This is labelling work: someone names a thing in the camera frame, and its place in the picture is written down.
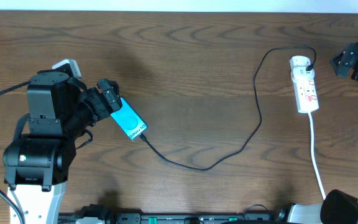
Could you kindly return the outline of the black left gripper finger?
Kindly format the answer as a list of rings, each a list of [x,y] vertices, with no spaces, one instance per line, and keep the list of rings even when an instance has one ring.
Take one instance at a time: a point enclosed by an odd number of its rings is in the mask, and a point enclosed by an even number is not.
[[[119,85],[116,81],[102,79],[97,82],[97,86],[101,91],[111,90],[114,93],[119,93]]]
[[[119,111],[122,108],[122,101],[118,93],[114,90],[105,90],[103,91],[103,96],[105,97],[111,112]]]

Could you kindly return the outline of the blue screen Galaxy smartphone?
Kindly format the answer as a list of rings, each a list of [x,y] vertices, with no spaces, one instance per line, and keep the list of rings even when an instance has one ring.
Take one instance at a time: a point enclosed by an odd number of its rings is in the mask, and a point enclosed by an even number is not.
[[[125,98],[121,97],[121,103],[122,107],[111,113],[111,117],[124,134],[133,141],[147,129],[147,124]]]

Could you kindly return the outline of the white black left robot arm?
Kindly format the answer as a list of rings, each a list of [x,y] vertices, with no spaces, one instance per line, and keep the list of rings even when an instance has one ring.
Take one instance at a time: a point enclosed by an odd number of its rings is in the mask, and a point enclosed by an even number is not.
[[[71,72],[44,70],[30,79],[27,99],[29,113],[2,157],[11,223],[57,223],[75,141],[122,108],[119,85],[102,79],[87,88]]]

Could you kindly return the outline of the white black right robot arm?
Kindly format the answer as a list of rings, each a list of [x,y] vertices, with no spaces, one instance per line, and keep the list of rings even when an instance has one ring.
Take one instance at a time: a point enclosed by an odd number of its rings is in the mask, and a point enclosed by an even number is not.
[[[314,82],[314,63],[308,57],[294,56],[290,59],[291,80],[293,82],[297,110],[307,114],[310,122],[311,163],[322,203],[312,205],[290,205],[280,211],[277,221],[286,223],[355,223],[358,224],[358,198],[340,190],[326,193],[315,158],[315,133],[312,112],[319,109],[316,86]],[[349,71],[351,78],[358,82],[358,42],[349,44],[339,55],[331,59],[331,65],[337,76],[346,78]]]

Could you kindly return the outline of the white power strip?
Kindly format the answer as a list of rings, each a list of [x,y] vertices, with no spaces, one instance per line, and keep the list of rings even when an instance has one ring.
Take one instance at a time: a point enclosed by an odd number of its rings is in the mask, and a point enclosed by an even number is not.
[[[299,113],[312,113],[319,109],[314,70],[307,70],[311,65],[308,57],[296,55],[290,59],[291,80],[293,82],[296,105]]]

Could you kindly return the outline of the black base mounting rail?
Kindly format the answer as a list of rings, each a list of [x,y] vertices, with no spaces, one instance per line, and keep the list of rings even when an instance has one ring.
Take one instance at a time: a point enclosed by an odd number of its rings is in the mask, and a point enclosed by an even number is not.
[[[113,210],[103,205],[84,206],[76,213],[61,213],[58,224],[238,224],[286,223],[288,209],[275,212],[261,204],[254,204],[242,213],[144,213],[140,210]]]

